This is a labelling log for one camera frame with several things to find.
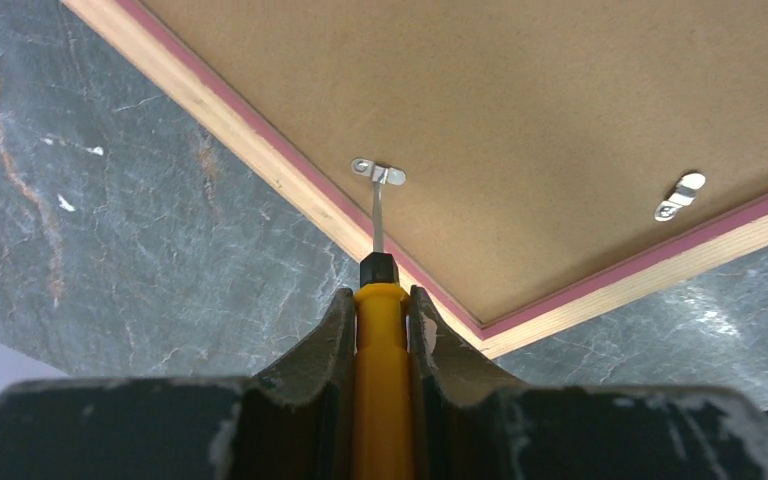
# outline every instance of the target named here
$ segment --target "chipped paint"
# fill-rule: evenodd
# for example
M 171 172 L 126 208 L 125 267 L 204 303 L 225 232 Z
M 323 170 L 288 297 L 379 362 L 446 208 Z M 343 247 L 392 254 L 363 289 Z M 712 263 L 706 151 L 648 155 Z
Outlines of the chipped paint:
M 235 402 L 231 406 L 231 416 L 219 422 L 219 431 L 216 432 L 208 445 L 207 460 L 215 467 L 214 478 L 226 478 L 231 470 L 231 465 L 234 463 L 231 442 L 237 434 L 237 425 L 242 409 L 241 402 Z
M 531 444 L 528 434 L 534 430 L 534 424 L 516 402 L 506 402 L 502 415 L 505 419 L 505 434 L 508 437 L 508 459 L 512 478 L 526 478 L 519 462 L 522 452 Z
M 593 394 L 610 393 L 608 390 L 588 389 Z M 616 391 L 624 395 L 624 400 L 639 399 L 652 410 L 667 410 L 670 406 L 678 409 L 694 437 L 700 445 L 711 464 L 715 474 L 725 474 L 719 464 L 716 454 L 703 434 L 701 428 L 688 412 L 699 411 L 708 406 L 722 412 L 720 417 L 720 435 L 729 435 L 743 442 L 746 455 L 751 458 L 768 478 L 768 422 L 761 412 L 745 397 L 739 393 L 727 389 L 709 389 L 699 392 L 657 392 L 646 389 L 623 389 Z
M 672 419 L 669 420 L 667 429 L 670 432 L 670 439 L 673 441 L 673 450 L 675 450 L 678 458 L 683 461 L 687 461 L 687 450 L 684 448 L 684 441 L 681 439 L 681 433 L 678 431 L 678 427 Z
M 173 377 L 166 379 L 166 383 L 173 387 L 216 387 L 234 392 L 237 395 L 243 394 L 243 382 L 250 381 L 250 379 L 241 379 L 239 377 Z
M 615 398 L 614 405 L 620 408 L 631 408 L 634 406 L 634 400 L 626 397 Z
M 114 390 L 129 385 L 129 378 L 70 378 L 58 380 L 31 380 L 10 386 L 4 395 L 13 393 L 39 393 L 51 390 L 103 388 Z
M 428 350 L 428 353 L 434 353 L 434 347 L 437 346 L 437 322 L 425 313 L 422 314 L 422 321 L 425 327 L 423 331 L 425 334 L 425 348 Z

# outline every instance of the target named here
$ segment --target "gray marble surface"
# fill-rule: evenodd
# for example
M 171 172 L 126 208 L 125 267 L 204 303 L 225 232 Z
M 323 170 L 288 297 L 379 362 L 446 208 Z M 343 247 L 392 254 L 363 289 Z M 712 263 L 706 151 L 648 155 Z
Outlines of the gray marble surface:
M 768 409 L 768 247 L 497 363 L 538 385 L 727 385 Z
M 59 2 L 35 5 L 0 2 L 0 342 L 71 375 L 258 371 L 356 264 Z
M 0 1 L 0 342 L 71 375 L 251 374 L 357 265 L 55 1 Z M 499 359 L 768 408 L 768 249 Z

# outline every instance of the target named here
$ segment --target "screw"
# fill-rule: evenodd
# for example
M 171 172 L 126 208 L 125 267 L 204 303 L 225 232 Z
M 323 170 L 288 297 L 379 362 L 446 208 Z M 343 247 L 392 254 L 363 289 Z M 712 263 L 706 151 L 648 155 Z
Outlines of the screw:
M 354 170 L 355 173 L 359 173 L 361 175 L 365 174 L 366 171 L 369 170 L 369 165 L 369 160 L 365 158 L 356 158 L 352 160 L 352 170 Z
M 663 218 L 664 220 L 668 220 L 673 218 L 676 212 L 678 212 L 678 208 L 670 205 L 663 205 L 658 209 L 658 212 L 655 213 L 655 216 L 658 218 Z

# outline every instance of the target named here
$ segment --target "screwdriver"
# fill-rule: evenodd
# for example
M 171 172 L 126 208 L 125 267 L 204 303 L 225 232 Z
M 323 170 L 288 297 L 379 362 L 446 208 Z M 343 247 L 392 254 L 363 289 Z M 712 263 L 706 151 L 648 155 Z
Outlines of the screwdriver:
M 393 255 L 384 252 L 382 190 L 404 183 L 404 172 L 356 159 L 355 172 L 373 184 L 372 253 L 360 262 L 355 354 L 352 476 L 412 479 L 413 418 L 405 317 L 410 298 L 399 286 Z

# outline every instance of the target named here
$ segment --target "brown vein in marble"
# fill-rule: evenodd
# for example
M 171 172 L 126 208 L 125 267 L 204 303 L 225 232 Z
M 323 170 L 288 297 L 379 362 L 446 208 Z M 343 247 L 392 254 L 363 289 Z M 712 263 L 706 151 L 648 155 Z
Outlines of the brown vein in marble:
M 198 162 L 204 174 L 204 194 L 207 196 L 207 203 L 213 215 L 219 218 L 219 207 L 216 206 L 216 177 L 219 175 L 219 167 L 213 153 L 213 139 L 207 132 L 199 132 Z
M 48 291 L 51 294 L 52 299 L 54 299 L 54 306 L 57 307 L 65 286 L 63 281 L 63 238 L 60 236 L 60 226 L 57 221 L 57 216 L 51 211 L 51 206 L 43 200 L 30 185 L 22 180 L 19 171 L 16 169 L 16 162 L 7 150 L 6 144 L 7 134 L 0 117 L 1 163 L 4 165 L 4 172 L 7 174 L 7 179 L 10 183 L 36 207 L 40 214 L 40 219 L 42 220 L 42 233 L 51 249 L 51 258 L 48 262 Z

